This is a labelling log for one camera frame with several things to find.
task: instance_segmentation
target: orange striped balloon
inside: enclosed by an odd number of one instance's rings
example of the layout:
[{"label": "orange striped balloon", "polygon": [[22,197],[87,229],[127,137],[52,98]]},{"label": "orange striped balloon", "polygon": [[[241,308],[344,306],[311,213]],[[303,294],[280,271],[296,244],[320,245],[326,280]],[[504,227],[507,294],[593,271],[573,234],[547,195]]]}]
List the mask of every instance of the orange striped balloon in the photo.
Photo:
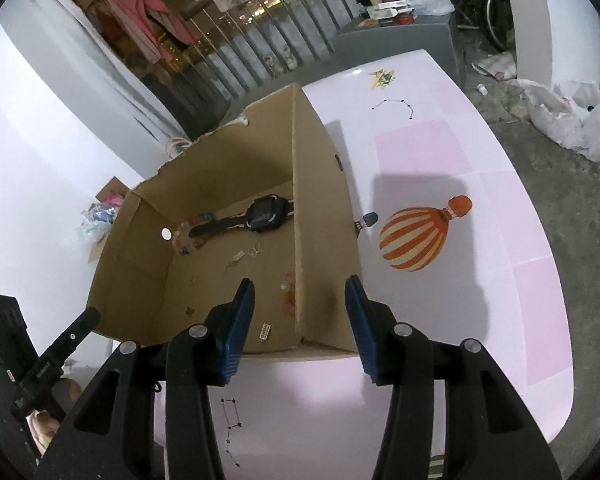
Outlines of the orange striped balloon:
[{"label": "orange striped balloon", "polygon": [[449,200],[448,207],[409,207],[388,219],[380,231],[382,257],[394,269],[420,270],[442,250],[449,221],[466,215],[472,207],[469,197]]}]

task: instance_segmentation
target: small white tag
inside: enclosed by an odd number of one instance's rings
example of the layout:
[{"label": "small white tag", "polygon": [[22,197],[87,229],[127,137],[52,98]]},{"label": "small white tag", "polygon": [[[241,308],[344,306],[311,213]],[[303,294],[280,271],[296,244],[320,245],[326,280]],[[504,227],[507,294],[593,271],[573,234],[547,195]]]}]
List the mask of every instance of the small white tag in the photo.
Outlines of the small white tag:
[{"label": "small white tag", "polygon": [[265,323],[262,326],[262,330],[260,330],[260,339],[263,343],[267,340],[267,337],[269,337],[269,330],[271,330],[271,325],[267,323]]},{"label": "small white tag", "polygon": [[235,253],[234,257],[231,258],[232,263],[236,264],[237,262],[239,262],[245,254],[246,253],[244,251],[240,251],[239,253]]}]

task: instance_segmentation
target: pink jacket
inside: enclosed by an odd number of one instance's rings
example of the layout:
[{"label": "pink jacket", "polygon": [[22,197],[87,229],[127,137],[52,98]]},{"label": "pink jacket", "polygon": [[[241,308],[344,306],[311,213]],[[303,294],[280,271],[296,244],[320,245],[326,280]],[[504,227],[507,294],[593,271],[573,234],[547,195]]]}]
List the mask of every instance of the pink jacket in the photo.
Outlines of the pink jacket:
[{"label": "pink jacket", "polygon": [[120,25],[151,63],[157,63],[160,58],[171,61],[173,56],[155,39],[149,16],[182,43],[193,45],[201,38],[200,33],[192,25],[169,10],[162,0],[107,0],[107,2]]}]

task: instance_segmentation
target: cardboard box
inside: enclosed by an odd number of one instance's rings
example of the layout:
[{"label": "cardboard box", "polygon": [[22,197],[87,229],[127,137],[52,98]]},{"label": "cardboard box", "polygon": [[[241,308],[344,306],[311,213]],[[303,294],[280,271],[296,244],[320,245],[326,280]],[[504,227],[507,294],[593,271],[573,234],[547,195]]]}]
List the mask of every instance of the cardboard box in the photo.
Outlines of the cardboard box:
[{"label": "cardboard box", "polygon": [[[163,343],[204,321],[253,280],[256,307],[244,352],[288,359],[350,355],[356,346],[344,306],[345,280],[360,273],[345,175],[327,131],[297,85],[251,104],[130,191],[102,251],[88,306],[98,331],[142,345]],[[280,229],[231,230],[191,254],[161,236],[205,212],[239,214],[269,193],[294,199]],[[249,254],[257,243],[256,257]],[[247,253],[235,266],[231,258]],[[295,273],[296,308],[280,285]],[[269,338],[259,339],[263,323]]]},{"label": "cardboard box", "polygon": [[[122,182],[120,182],[116,177],[113,177],[111,180],[109,180],[109,182],[107,182],[107,185],[98,192],[96,195],[96,200],[98,202],[104,202],[111,195],[126,196],[128,192],[129,188],[122,184]],[[88,263],[94,262],[100,258],[108,237],[108,234],[105,235],[102,240],[93,245],[91,251],[89,252]]]}]

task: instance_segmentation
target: smartwatch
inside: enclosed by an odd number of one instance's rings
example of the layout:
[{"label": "smartwatch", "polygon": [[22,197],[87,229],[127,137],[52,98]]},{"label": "smartwatch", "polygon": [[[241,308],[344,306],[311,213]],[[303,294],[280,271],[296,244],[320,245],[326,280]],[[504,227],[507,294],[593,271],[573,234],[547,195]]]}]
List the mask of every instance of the smartwatch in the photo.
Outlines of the smartwatch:
[{"label": "smartwatch", "polygon": [[192,227],[189,237],[219,233],[227,229],[246,228],[255,233],[278,229],[289,216],[293,216],[294,201],[278,195],[261,196],[254,200],[247,211],[236,216],[212,220]]}]

